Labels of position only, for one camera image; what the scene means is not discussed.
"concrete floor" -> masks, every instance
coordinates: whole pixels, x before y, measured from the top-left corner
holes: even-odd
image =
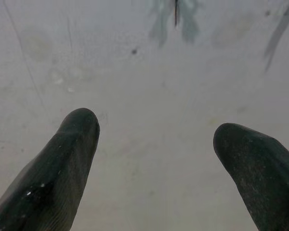
[[[174,28],[168,0],[0,0],[0,196],[87,107],[101,136],[72,231],[255,231],[212,138],[233,122],[289,149],[289,0],[201,1]]]

